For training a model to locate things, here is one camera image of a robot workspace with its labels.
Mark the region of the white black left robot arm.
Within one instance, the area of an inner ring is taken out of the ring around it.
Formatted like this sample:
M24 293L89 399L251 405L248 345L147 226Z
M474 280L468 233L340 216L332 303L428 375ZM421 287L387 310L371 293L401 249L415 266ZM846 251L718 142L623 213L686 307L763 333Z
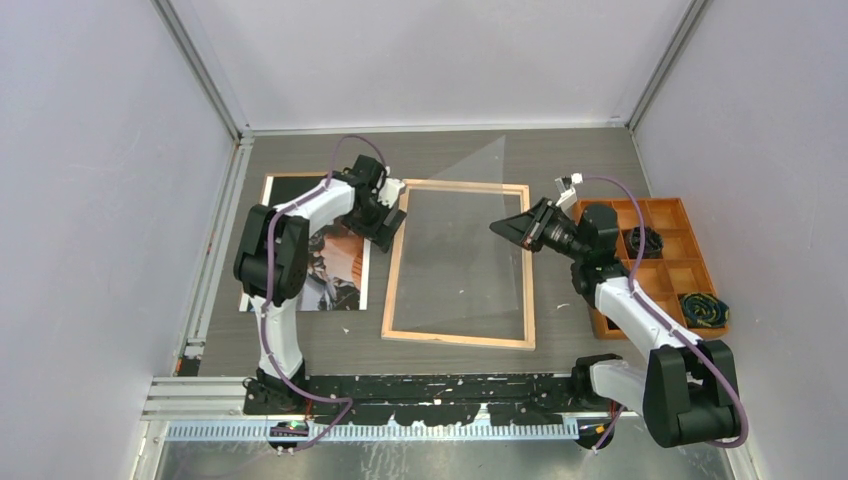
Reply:
M406 213L399 204L407 186L388 167L360 155L354 165L331 171L300 195L248 212L233 274L256 315L260 360L256 396L266 395L284 414L317 397L305 386L298 343L296 303L308 276L309 240L339 220L381 251L387 251Z

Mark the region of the clear acrylic sheet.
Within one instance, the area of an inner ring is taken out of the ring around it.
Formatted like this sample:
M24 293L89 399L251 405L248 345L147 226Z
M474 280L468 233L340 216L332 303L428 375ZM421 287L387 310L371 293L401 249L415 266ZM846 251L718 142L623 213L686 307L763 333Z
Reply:
M520 210L502 193L410 190L395 329L522 338L521 255L489 229Z

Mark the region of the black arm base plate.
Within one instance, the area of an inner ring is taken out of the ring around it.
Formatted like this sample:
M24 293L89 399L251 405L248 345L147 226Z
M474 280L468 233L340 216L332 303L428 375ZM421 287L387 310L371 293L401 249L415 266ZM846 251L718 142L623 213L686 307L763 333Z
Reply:
M465 426L486 414L496 426L553 425L565 414L608 418L610 400L568 375L338 375L297 377L290 389L263 373L246 377L247 415L295 415L327 425Z

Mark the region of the printed photo of people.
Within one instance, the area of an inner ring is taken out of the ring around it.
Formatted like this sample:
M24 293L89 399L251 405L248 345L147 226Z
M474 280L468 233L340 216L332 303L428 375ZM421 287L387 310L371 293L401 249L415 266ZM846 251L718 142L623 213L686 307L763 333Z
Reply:
M268 174L260 202L287 202L317 186L318 173ZM307 276L299 312L364 311L367 309L367 273L371 244L343 225L340 217L310 237Z

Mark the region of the light wooden picture frame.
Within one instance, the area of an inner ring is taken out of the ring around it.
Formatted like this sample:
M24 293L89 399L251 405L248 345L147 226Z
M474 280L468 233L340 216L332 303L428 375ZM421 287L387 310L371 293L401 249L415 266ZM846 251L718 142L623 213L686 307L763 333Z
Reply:
M465 347L536 347L533 260L489 229L508 206L528 208L530 189L409 179L408 216L391 253L381 337Z

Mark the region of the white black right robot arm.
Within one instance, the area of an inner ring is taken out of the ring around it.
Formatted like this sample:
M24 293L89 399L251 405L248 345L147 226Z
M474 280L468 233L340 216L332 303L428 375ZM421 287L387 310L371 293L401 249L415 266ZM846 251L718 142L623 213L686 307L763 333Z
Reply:
M648 297L634 267L616 254L620 229L612 207L590 203L572 219L543 198L490 229L529 252L547 247L571 259L575 291L611 319L647 362L639 370L614 354L579 359L570 385L577 406L591 411L612 400L641 416L665 448L734 448L746 440L749 425L731 349L686 329Z

